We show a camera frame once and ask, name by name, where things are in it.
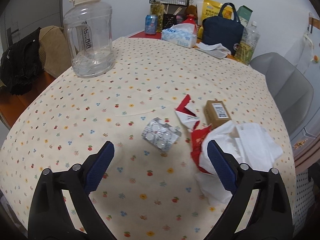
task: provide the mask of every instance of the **pills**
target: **pills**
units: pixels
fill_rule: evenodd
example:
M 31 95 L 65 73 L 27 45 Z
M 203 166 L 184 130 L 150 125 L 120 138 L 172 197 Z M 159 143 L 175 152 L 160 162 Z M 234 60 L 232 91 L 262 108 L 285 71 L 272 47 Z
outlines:
M 159 150 L 167 152 L 181 132 L 157 117 L 148 123 L 141 135 Z

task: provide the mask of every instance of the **white cloth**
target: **white cloth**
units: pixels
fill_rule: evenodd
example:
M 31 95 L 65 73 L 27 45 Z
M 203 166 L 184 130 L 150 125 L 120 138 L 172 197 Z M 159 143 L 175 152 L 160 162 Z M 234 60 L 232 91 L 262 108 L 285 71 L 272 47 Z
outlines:
M 224 152 L 232 154 L 239 163 L 247 163 L 258 171 L 269 171 L 283 153 L 282 148 L 257 123 L 234 125 L 232 121 L 228 121 L 211 131 L 201 145 L 199 166 L 212 176 L 205 176 L 202 172 L 196 175 L 202 193 L 211 196 L 208 197 L 210 204 L 214 203 L 214 199 L 226 203 L 232 196 L 229 191 L 221 188 L 220 179 L 216 179 L 217 172 L 207 153 L 207 146 L 211 140 L 215 140 Z

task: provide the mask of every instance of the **cardboard box on shelf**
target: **cardboard box on shelf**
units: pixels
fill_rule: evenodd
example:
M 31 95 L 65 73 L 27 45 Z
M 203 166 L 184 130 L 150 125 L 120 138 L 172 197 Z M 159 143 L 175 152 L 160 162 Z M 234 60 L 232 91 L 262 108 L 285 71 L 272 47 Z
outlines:
M 231 120 L 231 117 L 222 101 L 209 100 L 204 107 L 207 123 L 212 124 L 212 129 Z
M 239 16 L 240 22 L 244 27 L 248 26 L 248 22 L 250 20 L 251 14 L 252 14 L 252 10 L 249 9 L 247 6 L 240 6 L 237 14 Z

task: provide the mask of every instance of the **navy blue bag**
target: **navy blue bag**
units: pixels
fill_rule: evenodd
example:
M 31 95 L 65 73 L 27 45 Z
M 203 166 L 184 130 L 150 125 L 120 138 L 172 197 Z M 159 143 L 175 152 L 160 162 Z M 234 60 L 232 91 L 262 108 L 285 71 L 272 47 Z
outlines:
M 222 16 L 222 11 L 228 5 L 230 5 L 233 9 L 233 20 L 223 18 Z M 218 16 L 204 19 L 202 21 L 202 26 L 202 42 L 204 44 L 214 45 L 221 43 L 231 51 L 232 55 L 236 53 L 242 37 L 244 26 L 240 23 L 240 19 L 233 3 L 225 3 L 222 5 Z

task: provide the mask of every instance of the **soda can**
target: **soda can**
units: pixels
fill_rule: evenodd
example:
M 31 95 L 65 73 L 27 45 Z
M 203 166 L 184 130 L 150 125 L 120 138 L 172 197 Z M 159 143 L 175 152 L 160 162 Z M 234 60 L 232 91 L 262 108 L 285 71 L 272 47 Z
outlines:
M 145 25 L 145 33 L 149 35 L 156 35 L 158 24 L 158 16 L 156 15 L 147 15 L 146 17 L 146 25 Z

